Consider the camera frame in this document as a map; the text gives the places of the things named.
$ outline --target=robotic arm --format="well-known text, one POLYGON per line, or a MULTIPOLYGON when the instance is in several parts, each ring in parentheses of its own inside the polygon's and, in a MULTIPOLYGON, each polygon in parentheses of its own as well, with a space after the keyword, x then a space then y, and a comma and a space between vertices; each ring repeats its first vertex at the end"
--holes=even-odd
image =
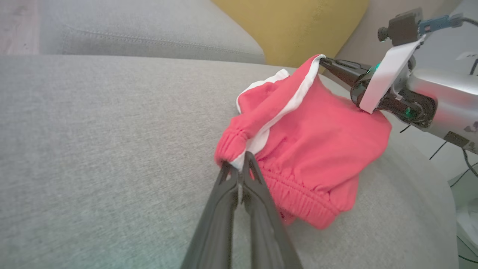
POLYGON ((389 111, 403 123, 478 153, 478 77, 417 69, 413 57, 427 33, 463 22, 476 24, 461 14, 423 21, 421 9, 412 10, 379 29, 379 40, 390 38, 394 47, 377 66, 330 58, 321 65, 351 87, 350 97, 362 110, 389 111))

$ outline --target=red fabric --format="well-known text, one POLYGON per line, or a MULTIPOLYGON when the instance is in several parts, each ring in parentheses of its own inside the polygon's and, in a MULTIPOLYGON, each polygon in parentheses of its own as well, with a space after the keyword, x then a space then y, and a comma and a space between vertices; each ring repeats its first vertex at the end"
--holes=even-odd
MULTIPOLYGON (((284 108, 314 58, 292 76, 240 95, 242 114, 231 120, 217 145, 218 164, 240 156, 247 140, 284 108)), ((300 106, 270 128, 265 147, 255 155, 284 222, 299 217, 325 229, 350 210, 360 171, 384 152, 390 131, 381 112, 361 111, 315 76, 300 106)))

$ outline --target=gray cushion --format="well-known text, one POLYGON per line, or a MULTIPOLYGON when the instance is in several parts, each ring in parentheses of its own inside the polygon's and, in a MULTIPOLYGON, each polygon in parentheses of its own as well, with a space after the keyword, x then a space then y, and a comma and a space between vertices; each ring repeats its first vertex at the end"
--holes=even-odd
POLYGON ((209 0, 43 0, 42 54, 264 63, 257 42, 209 0))
MULTIPOLYGON (((277 67, 161 58, 0 59, 2 268, 178 268, 235 98, 277 67)), ((332 91, 343 88, 322 77, 332 91)), ((456 268, 452 193, 397 130, 354 208, 288 231, 305 268, 456 268)), ((250 266, 236 211, 233 263, 250 266)))

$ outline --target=gray fabric surface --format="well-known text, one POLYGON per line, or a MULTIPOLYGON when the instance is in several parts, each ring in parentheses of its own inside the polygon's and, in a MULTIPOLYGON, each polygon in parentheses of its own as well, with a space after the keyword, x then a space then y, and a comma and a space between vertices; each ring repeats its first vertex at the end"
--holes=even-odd
POLYGON ((40 53, 264 63, 257 42, 209 0, 43 0, 40 53))
MULTIPOLYGON (((111 56, 0 59, 0 268, 178 268, 235 98, 277 67, 111 56)), ((326 78, 332 91, 346 95, 326 78)), ((457 267, 451 191, 396 130, 326 230, 288 231, 305 268, 457 267)), ((233 264, 249 268, 236 211, 233 264)))

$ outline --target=yellow cushion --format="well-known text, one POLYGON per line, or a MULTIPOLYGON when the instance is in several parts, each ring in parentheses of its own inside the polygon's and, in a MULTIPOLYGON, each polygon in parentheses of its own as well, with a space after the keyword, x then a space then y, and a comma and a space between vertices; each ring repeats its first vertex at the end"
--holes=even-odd
POLYGON ((315 54, 334 57, 369 0, 212 0, 263 49, 267 64, 298 67, 315 54))

